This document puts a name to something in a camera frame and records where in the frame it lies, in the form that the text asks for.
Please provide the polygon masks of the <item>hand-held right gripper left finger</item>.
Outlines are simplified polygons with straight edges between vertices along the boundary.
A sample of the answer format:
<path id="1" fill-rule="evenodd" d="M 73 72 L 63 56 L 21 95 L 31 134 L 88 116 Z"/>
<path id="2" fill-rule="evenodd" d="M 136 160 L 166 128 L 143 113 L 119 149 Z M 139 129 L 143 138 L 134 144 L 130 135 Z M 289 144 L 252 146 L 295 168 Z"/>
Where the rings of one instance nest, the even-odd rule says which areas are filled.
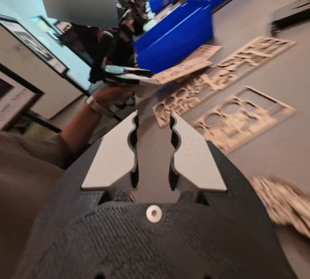
<path id="1" fill-rule="evenodd" d="M 137 187 L 138 127 L 138 111 L 134 111 L 101 139 L 81 184 L 83 191 L 131 191 Z"/>

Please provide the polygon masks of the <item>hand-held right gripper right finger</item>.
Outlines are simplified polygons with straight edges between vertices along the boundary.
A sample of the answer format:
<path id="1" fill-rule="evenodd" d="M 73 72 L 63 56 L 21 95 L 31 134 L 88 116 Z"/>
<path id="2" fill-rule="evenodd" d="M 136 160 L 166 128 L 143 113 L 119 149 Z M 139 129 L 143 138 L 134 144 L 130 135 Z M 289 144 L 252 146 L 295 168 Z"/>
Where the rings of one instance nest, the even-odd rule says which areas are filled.
<path id="1" fill-rule="evenodd" d="M 172 191 L 227 192 L 207 141 L 176 112 L 170 113 L 171 144 L 168 181 Z"/>

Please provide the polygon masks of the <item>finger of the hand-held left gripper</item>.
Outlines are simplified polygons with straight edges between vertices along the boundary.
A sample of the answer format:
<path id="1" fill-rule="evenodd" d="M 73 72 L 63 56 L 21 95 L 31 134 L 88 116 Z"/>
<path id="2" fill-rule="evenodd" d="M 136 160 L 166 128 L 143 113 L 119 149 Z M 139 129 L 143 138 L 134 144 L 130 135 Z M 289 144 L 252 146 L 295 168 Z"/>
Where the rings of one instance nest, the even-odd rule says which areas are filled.
<path id="1" fill-rule="evenodd" d="M 156 79 L 138 79 L 138 84 L 135 85 L 134 93 L 138 98 L 143 98 L 158 87 L 161 87 L 161 83 Z"/>
<path id="2" fill-rule="evenodd" d="M 137 67 L 125 67 L 125 74 L 138 75 L 138 76 L 143 76 L 147 78 L 151 78 L 153 75 L 155 75 L 155 73 L 153 73 L 150 70 L 141 69 Z"/>

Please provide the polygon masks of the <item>wooden sheet with wheel parts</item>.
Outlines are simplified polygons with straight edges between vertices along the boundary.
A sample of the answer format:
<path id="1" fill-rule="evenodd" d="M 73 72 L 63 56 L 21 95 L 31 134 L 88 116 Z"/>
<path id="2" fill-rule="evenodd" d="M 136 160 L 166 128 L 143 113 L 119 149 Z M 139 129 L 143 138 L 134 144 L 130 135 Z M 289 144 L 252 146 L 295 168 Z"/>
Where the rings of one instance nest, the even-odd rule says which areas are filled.
<path id="1" fill-rule="evenodd" d="M 188 76 L 196 71 L 207 68 L 213 63 L 205 59 L 193 59 L 182 62 L 176 66 L 168 68 L 151 77 L 151 79 L 158 81 L 160 84 L 166 84 L 182 77 Z"/>

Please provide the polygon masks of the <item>grey desk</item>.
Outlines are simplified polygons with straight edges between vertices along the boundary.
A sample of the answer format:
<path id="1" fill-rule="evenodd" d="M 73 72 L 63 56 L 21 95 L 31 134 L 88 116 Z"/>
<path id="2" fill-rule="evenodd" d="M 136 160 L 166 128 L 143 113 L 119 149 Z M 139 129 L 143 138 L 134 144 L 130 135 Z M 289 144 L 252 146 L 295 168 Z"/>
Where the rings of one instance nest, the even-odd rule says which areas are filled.
<path id="1" fill-rule="evenodd" d="M 275 10 L 298 0 L 233 0 L 213 14 L 215 39 L 207 44 L 223 46 L 213 63 L 260 36 L 269 36 L 269 23 Z M 252 87 L 296 109 L 296 113 L 245 146 L 231 153 L 230 161 L 250 179 L 277 177 L 309 192 L 309 22 L 278 34 L 296 44 L 255 69 L 235 84 L 218 92 L 182 118 L 191 123 L 204 112 L 236 93 Z M 139 129 L 137 153 L 138 189 L 134 201 L 143 203 L 175 202 L 178 192 L 168 184 L 173 146 L 169 127 L 161 129 L 152 107 L 176 91 L 181 84 L 170 83 L 149 99 L 137 104 Z"/>

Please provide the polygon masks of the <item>person's left hand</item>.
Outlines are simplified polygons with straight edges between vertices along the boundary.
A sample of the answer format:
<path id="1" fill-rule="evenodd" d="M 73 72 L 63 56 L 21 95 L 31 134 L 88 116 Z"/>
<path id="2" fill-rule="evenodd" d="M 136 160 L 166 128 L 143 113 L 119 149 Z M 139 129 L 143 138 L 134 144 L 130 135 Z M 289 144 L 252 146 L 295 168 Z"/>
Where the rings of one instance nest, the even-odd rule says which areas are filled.
<path id="1" fill-rule="evenodd" d="M 123 105 L 134 94 L 135 87 L 127 85 L 109 85 L 99 89 L 93 98 L 101 106 Z"/>

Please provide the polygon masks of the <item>silver wristband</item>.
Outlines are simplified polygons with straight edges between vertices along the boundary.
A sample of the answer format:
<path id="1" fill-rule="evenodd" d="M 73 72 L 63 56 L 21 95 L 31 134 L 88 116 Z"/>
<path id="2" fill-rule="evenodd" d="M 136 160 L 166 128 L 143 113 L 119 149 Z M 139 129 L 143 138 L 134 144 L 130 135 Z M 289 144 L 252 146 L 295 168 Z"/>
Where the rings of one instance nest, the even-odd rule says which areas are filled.
<path id="1" fill-rule="evenodd" d="M 86 103 L 92 110 L 102 116 L 112 118 L 115 115 L 110 109 L 108 109 L 108 107 L 101 106 L 99 103 L 97 103 L 93 96 L 88 97 Z"/>

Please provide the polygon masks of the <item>wooden sheet with window cutout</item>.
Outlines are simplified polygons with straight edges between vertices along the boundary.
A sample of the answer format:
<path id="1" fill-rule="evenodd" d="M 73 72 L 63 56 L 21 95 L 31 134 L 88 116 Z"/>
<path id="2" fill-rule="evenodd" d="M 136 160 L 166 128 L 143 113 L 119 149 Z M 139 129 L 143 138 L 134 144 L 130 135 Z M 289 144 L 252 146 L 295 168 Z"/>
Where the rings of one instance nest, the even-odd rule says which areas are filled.
<path id="1" fill-rule="evenodd" d="M 229 154 L 295 113 L 294 107 L 245 86 L 196 118 L 191 126 L 206 141 Z"/>

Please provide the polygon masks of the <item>engraved wooden parts sheet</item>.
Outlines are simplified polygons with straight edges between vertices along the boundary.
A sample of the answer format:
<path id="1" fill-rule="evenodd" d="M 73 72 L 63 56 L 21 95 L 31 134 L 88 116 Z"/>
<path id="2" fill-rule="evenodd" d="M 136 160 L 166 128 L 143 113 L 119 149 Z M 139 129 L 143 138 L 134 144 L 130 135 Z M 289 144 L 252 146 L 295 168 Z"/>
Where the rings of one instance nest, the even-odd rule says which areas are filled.
<path id="1" fill-rule="evenodd" d="M 194 50 L 187 60 L 194 66 L 208 67 L 212 64 L 210 59 L 222 48 L 223 46 L 203 44 Z"/>

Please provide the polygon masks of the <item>wooden sheet with angular cutouts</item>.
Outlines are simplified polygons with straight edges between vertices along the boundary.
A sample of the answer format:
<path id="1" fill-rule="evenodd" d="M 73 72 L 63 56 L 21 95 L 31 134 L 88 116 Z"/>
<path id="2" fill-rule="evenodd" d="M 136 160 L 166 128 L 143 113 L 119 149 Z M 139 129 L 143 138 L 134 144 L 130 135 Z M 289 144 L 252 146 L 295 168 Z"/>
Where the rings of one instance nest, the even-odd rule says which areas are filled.
<path id="1" fill-rule="evenodd" d="M 210 87 L 224 90 L 294 45 L 295 41 L 257 37 L 216 64 L 219 71 L 210 77 Z"/>

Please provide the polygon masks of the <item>framed marker sign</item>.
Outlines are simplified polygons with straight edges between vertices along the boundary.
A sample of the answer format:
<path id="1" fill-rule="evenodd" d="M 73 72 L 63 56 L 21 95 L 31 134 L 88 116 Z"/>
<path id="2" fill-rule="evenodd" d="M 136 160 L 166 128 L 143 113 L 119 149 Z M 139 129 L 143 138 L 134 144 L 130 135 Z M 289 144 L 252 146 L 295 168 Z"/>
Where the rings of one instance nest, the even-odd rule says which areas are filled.
<path id="1" fill-rule="evenodd" d="M 52 68 L 58 75 L 64 77 L 67 74 L 69 68 L 15 18 L 1 14 L 0 23 L 2 27 L 10 32 L 11 35 Z"/>

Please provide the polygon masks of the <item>printed assembly instruction sheet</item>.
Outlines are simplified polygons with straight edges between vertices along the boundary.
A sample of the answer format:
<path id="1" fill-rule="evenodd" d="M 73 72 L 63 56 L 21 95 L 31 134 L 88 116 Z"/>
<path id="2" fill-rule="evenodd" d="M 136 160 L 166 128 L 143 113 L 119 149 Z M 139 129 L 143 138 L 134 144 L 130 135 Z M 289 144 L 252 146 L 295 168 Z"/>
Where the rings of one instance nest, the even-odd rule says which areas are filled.
<path id="1" fill-rule="evenodd" d="M 274 223 L 290 225 L 310 239 L 309 192 L 279 178 L 253 177 L 250 184 Z"/>

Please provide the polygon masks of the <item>framed dark picture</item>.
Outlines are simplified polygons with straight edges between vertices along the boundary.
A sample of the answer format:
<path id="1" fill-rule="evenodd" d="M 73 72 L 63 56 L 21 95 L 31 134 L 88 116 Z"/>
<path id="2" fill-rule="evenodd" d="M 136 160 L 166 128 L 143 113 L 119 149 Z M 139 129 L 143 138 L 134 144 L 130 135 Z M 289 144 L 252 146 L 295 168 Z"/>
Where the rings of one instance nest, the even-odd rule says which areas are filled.
<path id="1" fill-rule="evenodd" d="M 0 129 L 10 126 L 38 102 L 45 93 L 0 64 Z"/>

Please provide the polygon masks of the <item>black power adapter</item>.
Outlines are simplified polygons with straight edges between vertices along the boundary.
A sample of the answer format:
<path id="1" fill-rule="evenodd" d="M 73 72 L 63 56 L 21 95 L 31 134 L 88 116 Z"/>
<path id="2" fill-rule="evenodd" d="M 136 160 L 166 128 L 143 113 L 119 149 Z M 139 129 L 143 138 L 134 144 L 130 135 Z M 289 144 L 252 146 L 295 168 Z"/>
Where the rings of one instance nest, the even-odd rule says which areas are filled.
<path id="1" fill-rule="evenodd" d="M 270 34 L 276 37 L 283 29 L 310 20 L 310 0 L 298 0 L 277 9 L 271 18 Z"/>

